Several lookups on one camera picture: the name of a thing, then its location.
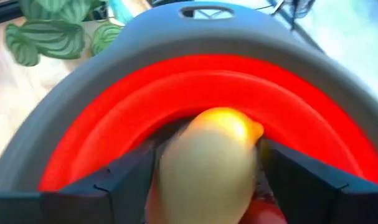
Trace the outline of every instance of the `red rubber ring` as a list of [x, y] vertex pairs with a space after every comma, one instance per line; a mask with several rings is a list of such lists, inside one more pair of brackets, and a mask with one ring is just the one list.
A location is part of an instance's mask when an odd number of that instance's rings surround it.
[[60, 189], [167, 122], [215, 106], [237, 108], [261, 122], [269, 138], [378, 183], [376, 149], [325, 94], [268, 62], [212, 54], [155, 63], [105, 90], [59, 142], [39, 190]]

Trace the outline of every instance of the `striped leaf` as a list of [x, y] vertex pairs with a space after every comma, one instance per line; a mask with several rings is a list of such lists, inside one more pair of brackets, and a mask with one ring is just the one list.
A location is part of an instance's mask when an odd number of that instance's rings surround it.
[[24, 37], [14, 24], [7, 25], [5, 41], [14, 56], [14, 60], [20, 65], [34, 66], [39, 63], [39, 54], [35, 45]]
[[19, 0], [23, 15], [28, 19], [60, 19], [60, 14], [50, 12], [36, 0]]
[[59, 12], [68, 2], [76, 0], [36, 0], [49, 12]]
[[71, 0], [61, 10], [60, 17], [73, 24], [78, 24], [87, 16], [92, 0]]
[[27, 21], [20, 28], [24, 37], [32, 40], [39, 53], [59, 59], [79, 58], [85, 46], [80, 25], [65, 21]]
[[92, 56], [99, 54], [106, 49], [118, 36], [121, 27], [112, 23], [101, 25], [93, 35], [92, 47], [90, 53]]

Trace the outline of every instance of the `yellow fruit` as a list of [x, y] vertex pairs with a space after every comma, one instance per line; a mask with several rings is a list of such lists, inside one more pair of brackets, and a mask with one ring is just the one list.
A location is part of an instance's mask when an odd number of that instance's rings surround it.
[[262, 125], [241, 112], [200, 114], [169, 143], [153, 179], [149, 224], [237, 224], [255, 190]]

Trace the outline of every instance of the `watermelon peperomia leaf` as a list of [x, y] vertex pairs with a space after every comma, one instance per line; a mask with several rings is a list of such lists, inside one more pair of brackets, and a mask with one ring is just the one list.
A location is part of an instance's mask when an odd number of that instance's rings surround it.
[[19, 0], [21, 11], [27, 20], [62, 19], [74, 24], [83, 21], [92, 2], [93, 0]]
[[85, 46], [82, 26], [65, 21], [27, 21], [19, 30], [48, 57], [79, 58]]
[[68, 2], [75, 0], [35, 0], [49, 12], [59, 12]]
[[45, 9], [37, 0], [19, 0], [20, 8], [26, 19], [60, 19], [60, 14]]
[[60, 18], [78, 24], [87, 16], [92, 0], [71, 0], [60, 10]]
[[21, 34], [18, 26], [7, 25], [5, 40], [17, 63], [24, 66], [34, 66], [39, 63], [38, 50], [28, 38]]
[[95, 56], [102, 50], [106, 49], [118, 36], [121, 31], [120, 26], [110, 22], [101, 25], [93, 35], [93, 42], [90, 49], [90, 54]]

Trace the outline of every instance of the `handle opening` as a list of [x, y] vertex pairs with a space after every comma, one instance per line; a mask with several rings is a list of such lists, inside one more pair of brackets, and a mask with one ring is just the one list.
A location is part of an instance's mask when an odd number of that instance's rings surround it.
[[198, 20], [229, 19], [234, 17], [234, 11], [223, 6], [188, 6], [180, 10], [180, 16]]

